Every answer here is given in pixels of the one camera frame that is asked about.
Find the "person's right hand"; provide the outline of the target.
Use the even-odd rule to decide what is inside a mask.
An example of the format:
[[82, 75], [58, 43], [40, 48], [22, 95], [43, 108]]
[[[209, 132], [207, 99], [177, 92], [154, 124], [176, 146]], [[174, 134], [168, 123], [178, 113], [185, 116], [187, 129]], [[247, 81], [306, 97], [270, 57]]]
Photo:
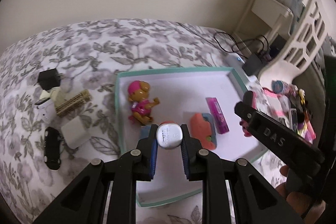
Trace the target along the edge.
[[303, 218], [304, 223], [315, 223], [325, 210], [325, 201], [322, 201], [319, 204], [316, 203], [310, 207], [313, 203], [310, 197], [299, 192], [288, 192], [284, 182], [278, 185], [276, 190], [301, 217], [307, 212], [306, 216]]

